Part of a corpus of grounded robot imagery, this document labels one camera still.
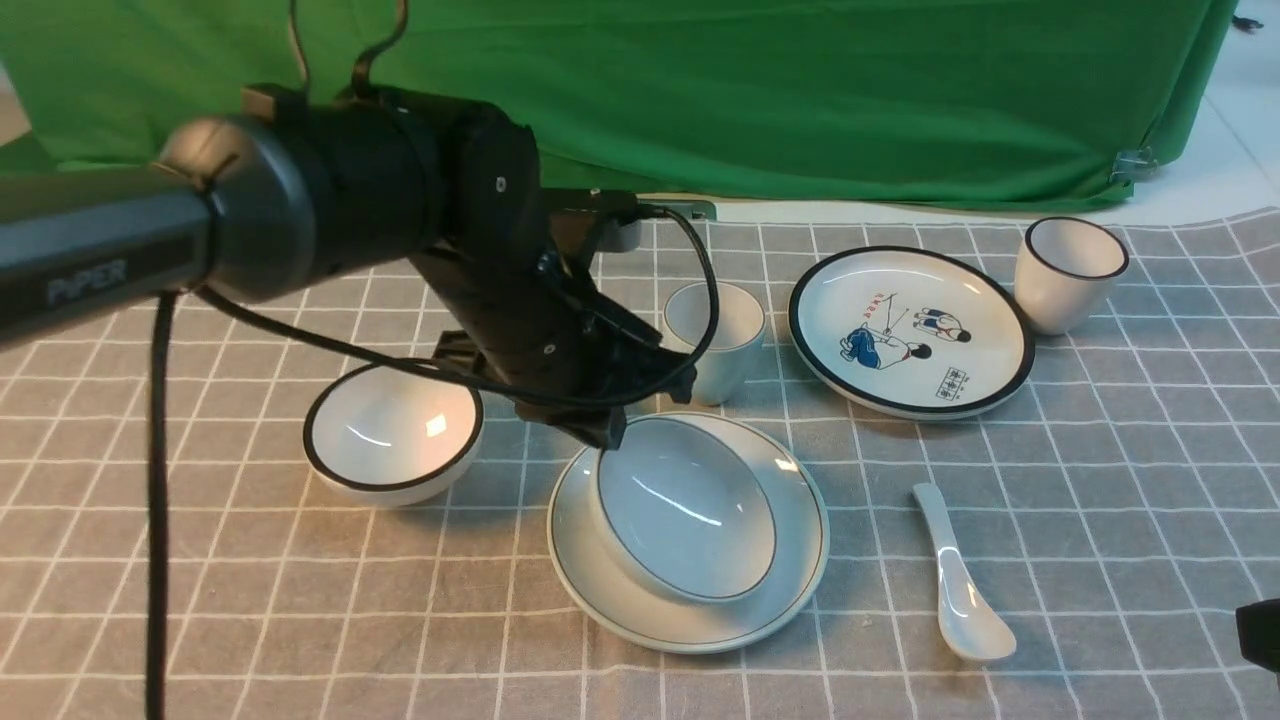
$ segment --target white spoon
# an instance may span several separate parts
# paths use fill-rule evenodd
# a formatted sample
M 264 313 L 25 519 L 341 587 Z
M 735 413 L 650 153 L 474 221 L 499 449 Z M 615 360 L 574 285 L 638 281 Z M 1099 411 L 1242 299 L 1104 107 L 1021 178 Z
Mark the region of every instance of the white spoon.
M 1018 650 L 1018 639 L 974 587 L 956 547 L 956 534 L 938 486 L 920 483 L 911 491 L 924 511 L 938 559 L 938 628 L 942 629 L 942 639 L 947 641 L 952 652 L 974 662 L 1009 657 Z

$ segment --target black robotic arm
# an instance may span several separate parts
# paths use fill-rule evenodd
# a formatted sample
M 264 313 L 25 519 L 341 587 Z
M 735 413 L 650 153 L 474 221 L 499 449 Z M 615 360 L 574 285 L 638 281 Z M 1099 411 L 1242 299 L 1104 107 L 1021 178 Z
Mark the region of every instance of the black robotic arm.
M 451 373 L 616 448 L 626 404 L 687 402 L 694 378 L 694 357 L 662 348 L 588 272 L 653 213 L 539 178 L 532 132 L 488 102 L 375 86 L 308 106 L 246 87 L 242 113 L 178 128 L 150 168 L 0 186 L 0 347 L 163 290 L 252 322 L 237 302 L 408 259 L 462 331 L 442 336 L 436 368 L 396 366 Z

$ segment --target cartoon figure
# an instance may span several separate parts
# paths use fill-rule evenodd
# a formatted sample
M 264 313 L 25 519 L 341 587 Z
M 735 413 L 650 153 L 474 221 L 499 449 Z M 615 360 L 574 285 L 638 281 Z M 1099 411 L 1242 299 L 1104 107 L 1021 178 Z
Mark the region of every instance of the cartoon figure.
M 908 357 L 927 360 L 933 355 L 933 350 L 928 345 L 908 342 L 888 332 L 873 331 L 867 327 L 867 323 L 849 333 L 849 337 L 842 338 L 840 347 L 842 348 L 840 356 L 846 361 L 858 363 L 872 370 L 883 370 Z
M 947 342 L 969 342 L 973 340 L 973 333 L 960 327 L 960 320 L 946 310 L 925 307 L 915 314 L 915 322 L 911 323 L 911 327 Z

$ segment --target checkered tablecloth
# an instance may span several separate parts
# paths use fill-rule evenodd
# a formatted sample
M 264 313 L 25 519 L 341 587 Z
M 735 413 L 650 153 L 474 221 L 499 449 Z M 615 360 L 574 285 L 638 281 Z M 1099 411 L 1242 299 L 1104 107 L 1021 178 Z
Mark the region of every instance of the checkered tablecloth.
M 1016 225 L 703 229 L 721 278 L 773 311 L 722 411 L 794 448 L 831 507 L 832 557 L 805 612 L 721 656 L 616 639 L 547 555 L 547 498 L 573 441 L 486 398 L 480 457 L 447 497 L 353 505 L 300 442 L 311 401 L 352 365 L 188 300 L 170 379 L 172 716 L 1280 717 L 1233 619 L 1280 596 L 1280 214 L 1121 229 L 1135 261 L 1105 313 L 1044 342 L 1010 402 L 941 425 L 818 383 L 790 343 L 791 287 L 865 243 L 923 246 L 1009 283 Z M 654 224 L 595 273 L 657 323 L 698 266 Z M 403 355 L 452 327 L 404 264 L 269 313 Z M 0 716 L 141 716 L 151 316 L 0 355 Z M 1018 634 L 1007 661 L 965 666 L 942 644 L 918 482 L 941 487 Z

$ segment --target black cable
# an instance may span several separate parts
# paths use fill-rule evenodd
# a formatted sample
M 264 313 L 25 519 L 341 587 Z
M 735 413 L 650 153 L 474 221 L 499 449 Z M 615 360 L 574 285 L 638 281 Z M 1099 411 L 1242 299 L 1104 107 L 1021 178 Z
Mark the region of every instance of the black cable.
M 365 363 L 372 365 L 383 365 L 399 370 L 402 373 L 408 373 L 411 375 L 419 375 L 422 378 L 447 382 L 452 384 L 458 384 L 468 387 L 477 391 L 494 392 L 498 395 L 504 395 L 515 400 L 524 400 L 526 402 L 534 402 L 539 405 L 554 405 L 561 407 L 575 407 L 585 410 L 599 410 L 608 407 L 621 407 L 640 402 L 652 395 L 655 395 L 664 389 L 671 380 L 684 374 L 689 368 L 694 365 L 710 347 L 712 341 L 716 338 L 716 329 L 719 327 L 719 292 L 716 288 L 716 273 L 712 269 L 710 254 L 707 251 L 705 243 L 703 243 L 701 237 L 698 234 L 698 229 L 685 219 L 684 215 L 671 210 L 668 208 L 654 206 L 654 205 L 641 205 L 641 213 L 646 218 L 671 218 L 680 225 L 685 234 L 689 236 L 690 243 L 694 246 L 694 254 L 698 256 L 698 263 L 701 265 L 703 277 L 707 279 L 708 288 L 708 323 L 707 331 L 703 333 L 701 340 L 694 346 L 692 352 L 689 354 L 671 373 L 643 387 L 637 391 L 632 391 L 626 395 L 617 395 L 612 397 L 566 397 L 557 395 L 541 393 L 538 391 L 518 388 L 507 383 L 497 383 L 486 380 L 484 378 L 477 378 L 475 375 L 468 375 L 456 370 L 445 370 L 439 366 L 425 364 L 421 360 L 404 360 L 401 357 L 392 357 L 389 355 L 383 355 L 367 347 L 361 347 L 358 345 L 352 345 L 349 342 L 343 342 L 332 337 L 325 337 L 321 334 L 282 323 L 279 320 L 260 315 L 247 307 L 242 307 L 227 300 L 218 292 L 204 287 L 196 291 L 196 295 L 207 302 L 210 306 L 225 313 L 230 318 L 239 320 L 250 327 L 255 327 L 260 331 L 287 337 L 289 340 L 311 345 L 319 347 L 320 350 L 328 350 L 329 352 L 337 352 L 339 355 L 347 355 L 357 360 L 364 360 Z
M 298 63 L 298 74 L 302 76 L 302 95 L 311 95 L 311 64 L 307 61 L 307 53 L 302 49 L 302 36 L 298 33 L 298 0 L 289 0 L 289 46 L 293 49 L 293 59 Z
M 164 669 L 169 619 L 169 493 L 165 448 L 165 373 L 177 295 L 166 292 L 156 306 L 151 332 L 151 380 L 147 404 L 147 650 L 146 716 L 164 719 Z
M 356 67 L 351 70 L 351 90 L 356 97 L 372 96 L 374 86 L 369 81 L 369 76 L 374 70 L 374 60 L 399 42 L 399 38 L 404 37 L 406 29 L 408 29 L 408 0 L 396 0 L 396 27 L 392 33 L 366 47 L 356 58 Z

